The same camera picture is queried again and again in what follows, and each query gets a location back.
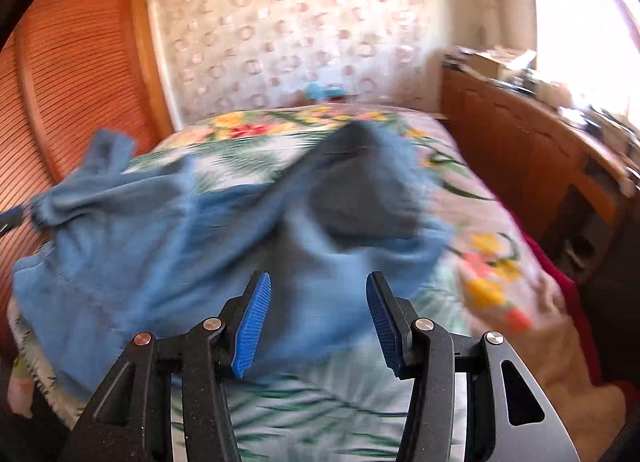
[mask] silver screw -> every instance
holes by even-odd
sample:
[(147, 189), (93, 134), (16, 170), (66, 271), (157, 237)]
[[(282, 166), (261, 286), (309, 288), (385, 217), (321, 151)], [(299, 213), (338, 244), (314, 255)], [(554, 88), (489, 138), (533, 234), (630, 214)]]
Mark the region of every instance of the silver screw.
[(222, 321), (220, 321), (217, 317), (210, 317), (209, 319), (206, 319), (204, 321), (202, 326), (206, 330), (218, 330), (220, 327), (222, 327)]
[(415, 327), (418, 330), (424, 330), (425, 332), (433, 330), (433, 321), (425, 317), (415, 320)]
[(501, 345), (504, 341), (504, 337), (499, 332), (487, 332), (485, 337), (492, 345)]
[(149, 332), (141, 332), (133, 338), (133, 342), (139, 347), (148, 345), (149, 341), (151, 341), (151, 334)]

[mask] bed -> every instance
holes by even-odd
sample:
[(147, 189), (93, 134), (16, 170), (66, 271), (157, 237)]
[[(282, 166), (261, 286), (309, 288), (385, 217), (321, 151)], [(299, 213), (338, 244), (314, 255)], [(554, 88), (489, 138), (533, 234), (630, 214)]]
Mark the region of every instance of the bed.
[[(233, 112), (177, 132), (153, 152), (134, 158), (130, 170), (193, 153), (200, 191), (272, 182), (288, 164), (353, 119), (374, 121), (411, 140), (420, 164), (439, 186), (432, 211), (454, 228), (448, 251), (413, 300), (418, 313), (450, 332), (505, 334), (556, 407), (581, 460), (597, 460), (624, 423), (623, 394), (615, 386), (593, 386), (558, 284), (541, 268), (510, 214), (466, 166), (450, 135), (428, 114), (360, 104)], [(8, 319), (21, 359), (71, 428), (84, 403), (56, 384), (14, 300)], [(174, 456), (184, 460), (178, 386), (174, 393)], [(245, 461), (393, 459), (410, 394), (411, 383), (395, 380), (386, 368), (373, 332), (349, 352), (281, 374), (267, 386), (228, 389)], [(462, 377), (456, 379), (450, 455), (455, 461), (464, 457), (465, 410)]]

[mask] window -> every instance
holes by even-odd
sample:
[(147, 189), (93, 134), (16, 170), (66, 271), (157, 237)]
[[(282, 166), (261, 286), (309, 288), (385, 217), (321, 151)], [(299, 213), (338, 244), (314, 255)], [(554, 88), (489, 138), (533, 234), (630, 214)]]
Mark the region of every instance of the window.
[(621, 1), (536, 0), (538, 69), (640, 128), (640, 52)]

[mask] wallpaper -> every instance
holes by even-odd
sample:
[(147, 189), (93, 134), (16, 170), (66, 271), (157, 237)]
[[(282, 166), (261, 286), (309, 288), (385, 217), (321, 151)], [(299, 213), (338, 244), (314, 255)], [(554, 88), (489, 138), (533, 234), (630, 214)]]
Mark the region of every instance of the wallpaper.
[(295, 106), (309, 82), (361, 102), (433, 109), (432, 0), (151, 0), (184, 124)]

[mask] ribbed blue rubber pad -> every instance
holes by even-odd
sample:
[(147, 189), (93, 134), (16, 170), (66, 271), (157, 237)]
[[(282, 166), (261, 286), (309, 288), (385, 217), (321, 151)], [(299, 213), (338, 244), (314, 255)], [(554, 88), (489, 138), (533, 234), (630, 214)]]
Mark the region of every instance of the ribbed blue rubber pad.
[(400, 333), (391, 314), (389, 314), (378, 284), (371, 274), (367, 276), (367, 304), (373, 318), (373, 325), (376, 327), (382, 353), (385, 356), (386, 366), (394, 371), (396, 377), (399, 377), (400, 368), (404, 364)]
[(271, 301), (271, 278), (264, 272), (255, 288), (254, 295), (249, 302), (242, 323), (236, 334), (236, 356), (231, 368), (237, 378), (244, 375), (244, 371), (254, 361), (255, 348), (260, 339), (260, 332), (264, 318)]

